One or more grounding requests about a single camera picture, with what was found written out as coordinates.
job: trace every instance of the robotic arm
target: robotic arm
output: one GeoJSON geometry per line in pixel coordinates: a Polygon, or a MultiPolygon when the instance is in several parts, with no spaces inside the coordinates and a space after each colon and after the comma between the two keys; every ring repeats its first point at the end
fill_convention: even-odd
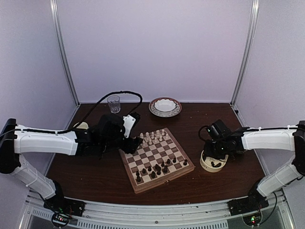
{"type": "Polygon", "coordinates": [[[37,191],[45,207],[54,212],[81,216],[84,203],[66,199],[56,181],[46,178],[22,155],[27,152],[59,153],[69,156],[100,156],[114,149],[132,154],[141,144],[141,138],[130,138],[130,132],[140,120],[132,113],[124,118],[103,115],[99,123],[89,128],[60,131],[31,129],[9,119],[0,134],[0,173],[11,174],[27,187],[37,191]]]}
{"type": "Polygon", "coordinates": [[[257,181],[249,191],[248,197],[229,201],[231,215],[267,207],[266,196],[305,176],[305,121],[288,127],[243,127],[231,132],[221,120],[217,120],[206,130],[212,140],[206,140],[204,154],[215,159],[224,159],[226,155],[241,154],[251,149],[284,149],[295,152],[295,158],[291,158],[274,173],[257,181]]]}

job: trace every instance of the table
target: table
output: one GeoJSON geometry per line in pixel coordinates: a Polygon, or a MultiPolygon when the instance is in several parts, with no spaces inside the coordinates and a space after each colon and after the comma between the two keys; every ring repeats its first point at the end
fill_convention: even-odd
{"type": "MultiPolygon", "coordinates": [[[[119,115],[127,114],[135,104],[121,104],[119,115]]],[[[72,124],[93,106],[82,104],[72,124]]],[[[57,154],[48,172],[48,177],[58,181],[65,196],[88,201],[131,205],[168,205],[203,203],[246,196],[255,181],[264,177],[263,170],[254,153],[248,151],[234,161],[228,162],[218,173],[208,173],[199,162],[204,142],[198,138],[198,129],[217,119],[235,130],[241,125],[229,104],[182,103],[182,112],[172,118],[160,118],[150,113],[148,103],[137,110],[141,120],[132,131],[132,136],[169,128],[191,161],[195,170],[180,178],[135,194],[118,151],[96,156],[76,157],[57,154]]],[[[89,126],[97,124],[103,114],[109,113],[107,104],[100,104],[88,117],[89,126]]],[[[202,131],[204,138],[209,138],[202,131]]]]}

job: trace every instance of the decorative plate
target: decorative plate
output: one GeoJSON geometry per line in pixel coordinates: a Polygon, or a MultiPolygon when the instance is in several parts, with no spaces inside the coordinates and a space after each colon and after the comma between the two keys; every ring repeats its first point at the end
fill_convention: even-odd
{"type": "Polygon", "coordinates": [[[156,116],[168,118],[179,114],[182,110],[181,104],[172,98],[157,98],[149,104],[149,110],[156,116]]]}

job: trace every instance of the vertical metal post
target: vertical metal post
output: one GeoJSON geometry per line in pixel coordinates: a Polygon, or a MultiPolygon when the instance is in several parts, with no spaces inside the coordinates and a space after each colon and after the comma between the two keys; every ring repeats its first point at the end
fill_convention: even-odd
{"type": "Polygon", "coordinates": [[[78,97],[77,97],[77,94],[75,91],[75,87],[74,87],[73,80],[71,77],[71,72],[70,72],[69,65],[68,65],[66,51],[65,51],[65,48],[63,45],[63,39],[62,39],[62,34],[61,34],[61,25],[60,25],[58,9],[57,9],[57,0],[50,0],[50,4],[51,4],[52,17],[53,17],[53,21],[54,21],[54,25],[55,25],[55,30],[56,30],[57,41],[58,41],[58,45],[59,45],[59,49],[60,49],[60,53],[61,53],[62,65],[63,65],[65,75],[66,75],[66,78],[68,81],[69,89],[71,91],[71,94],[72,94],[74,102],[75,102],[75,106],[79,106],[80,102],[78,100],[78,97]]]}
{"type": "Polygon", "coordinates": [[[243,78],[246,72],[247,64],[249,62],[249,56],[250,56],[250,50],[251,46],[253,44],[253,39],[255,35],[255,29],[256,29],[256,24],[257,24],[257,18],[258,18],[258,8],[259,8],[259,0],[253,0],[252,3],[252,11],[251,11],[251,16],[250,16],[250,23],[249,23],[249,30],[248,30],[248,36],[247,36],[247,41],[246,41],[246,46],[244,49],[244,56],[242,60],[242,64],[239,70],[239,75],[237,78],[234,94],[231,100],[231,105],[232,107],[235,106],[243,78]]]}

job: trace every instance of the white wall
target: white wall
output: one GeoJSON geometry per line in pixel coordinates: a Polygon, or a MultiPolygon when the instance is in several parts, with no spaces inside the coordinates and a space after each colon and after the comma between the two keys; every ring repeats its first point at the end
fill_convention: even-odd
{"type": "Polygon", "coordinates": [[[79,100],[133,90],[145,101],[229,102],[251,7],[251,0],[58,0],[79,100]]]}
{"type": "MultiPolygon", "coordinates": [[[[261,1],[250,61],[237,107],[250,126],[284,126],[305,120],[305,2],[261,1]]],[[[260,151],[269,172],[293,154],[260,151]]],[[[305,225],[305,180],[285,188],[298,229],[305,225]]]]}
{"type": "MultiPolygon", "coordinates": [[[[0,130],[8,118],[64,128],[75,110],[64,76],[48,0],[0,0],[0,130]]],[[[41,172],[48,154],[27,154],[41,172]]],[[[0,228],[17,226],[28,189],[0,174],[0,228]]]]}

